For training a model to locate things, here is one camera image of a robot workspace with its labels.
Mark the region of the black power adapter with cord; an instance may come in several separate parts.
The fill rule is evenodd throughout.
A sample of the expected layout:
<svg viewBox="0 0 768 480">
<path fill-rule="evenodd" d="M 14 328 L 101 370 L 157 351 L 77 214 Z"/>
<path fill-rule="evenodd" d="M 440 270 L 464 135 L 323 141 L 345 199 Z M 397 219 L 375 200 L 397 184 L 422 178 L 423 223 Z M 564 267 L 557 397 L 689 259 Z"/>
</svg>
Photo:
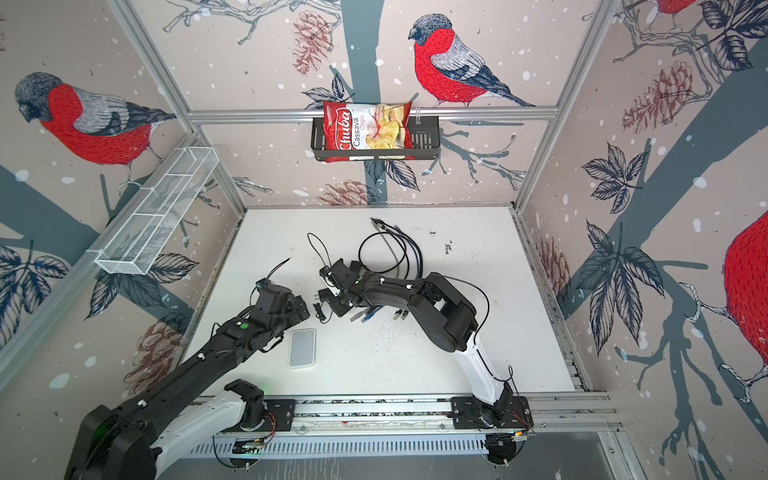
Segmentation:
<svg viewBox="0 0 768 480">
<path fill-rule="evenodd" d="M 333 317 L 334 313 L 327 303 L 321 304 L 317 298 L 317 294 L 314 297 L 313 308 L 315 310 L 315 317 L 318 319 L 321 325 L 327 324 Z"/>
</svg>

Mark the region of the white network switch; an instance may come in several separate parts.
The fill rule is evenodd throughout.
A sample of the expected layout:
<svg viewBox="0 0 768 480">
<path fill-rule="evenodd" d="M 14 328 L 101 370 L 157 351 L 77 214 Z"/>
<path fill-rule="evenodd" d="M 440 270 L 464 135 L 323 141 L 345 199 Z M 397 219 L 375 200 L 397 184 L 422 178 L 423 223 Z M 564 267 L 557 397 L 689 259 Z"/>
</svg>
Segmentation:
<svg viewBox="0 0 768 480">
<path fill-rule="evenodd" d="M 296 330 L 291 333 L 289 348 L 289 367 L 292 369 L 310 368 L 316 359 L 316 337 L 314 328 Z"/>
</svg>

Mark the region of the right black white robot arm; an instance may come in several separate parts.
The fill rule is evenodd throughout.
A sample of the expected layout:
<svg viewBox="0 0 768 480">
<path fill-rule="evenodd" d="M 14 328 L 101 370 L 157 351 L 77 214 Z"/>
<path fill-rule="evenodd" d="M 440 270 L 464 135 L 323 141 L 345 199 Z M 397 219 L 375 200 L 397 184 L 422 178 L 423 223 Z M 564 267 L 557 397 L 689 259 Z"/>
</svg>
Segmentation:
<svg viewBox="0 0 768 480">
<path fill-rule="evenodd" d="M 328 285 L 318 292 L 319 299 L 339 317 L 353 308 L 408 312 L 435 346 L 457 358 L 471 386 L 477 422 L 486 426 L 502 422 L 514 396 L 511 382 L 486 360 L 476 308 L 448 277 L 433 272 L 425 278 L 397 279 L 365 270 L 357 262 L 347 266 L 343 260 L 323 267 L 319 275 Z"/>
</svg>

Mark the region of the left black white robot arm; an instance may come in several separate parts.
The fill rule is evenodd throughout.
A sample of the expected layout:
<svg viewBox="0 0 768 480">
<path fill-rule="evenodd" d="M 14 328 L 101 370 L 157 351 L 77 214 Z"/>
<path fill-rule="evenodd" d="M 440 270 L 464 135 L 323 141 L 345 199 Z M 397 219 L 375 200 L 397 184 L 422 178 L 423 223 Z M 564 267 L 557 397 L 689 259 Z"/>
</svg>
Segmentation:
<svg viewBox="0 0 768 480">
<path fill-rule="evenodd" d="M 310 316 L 306 302 L 263 279 L 255 304 L 224 322 L 167 377 L 114 409 L 101 405 L 81 422 L 67 479 L 156 479 L 170 465 L 221 431 L 240 427 L 277 431 L 264 392 L 242 379 L 201 405 L 195 400 L 249 359 L 267 353 Z"/>
</svg>

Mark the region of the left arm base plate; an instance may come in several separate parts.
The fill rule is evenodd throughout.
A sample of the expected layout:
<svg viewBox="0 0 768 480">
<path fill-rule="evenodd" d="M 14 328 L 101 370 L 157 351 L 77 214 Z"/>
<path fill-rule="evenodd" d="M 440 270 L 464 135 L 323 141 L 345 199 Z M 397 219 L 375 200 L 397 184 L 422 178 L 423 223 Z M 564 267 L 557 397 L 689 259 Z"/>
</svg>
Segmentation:
<svg viewBox="0 0 768 480">
<path fill-rule="evenodd" d="M 249 401 L 241 421 L 235 426 L 242 432 L 288 432 L 292 428 L 296 401 L 267 398 Z"/>
</svg>

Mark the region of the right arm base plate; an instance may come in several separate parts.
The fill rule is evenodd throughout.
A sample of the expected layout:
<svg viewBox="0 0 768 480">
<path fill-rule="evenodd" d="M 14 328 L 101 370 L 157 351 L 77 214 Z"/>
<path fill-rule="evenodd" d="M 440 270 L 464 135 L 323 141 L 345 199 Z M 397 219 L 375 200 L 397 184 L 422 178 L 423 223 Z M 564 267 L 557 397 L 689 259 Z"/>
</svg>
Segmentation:
<svg viewBox="0 0 768 480">
<path fill-rule="evenodd" d="M 456 430 L 522 430 L 534 425 L 528 399 L 512 396 L 500 406 L 491 406 L 474 396 L 453 397 L 447 416 Z"/>
</svg>

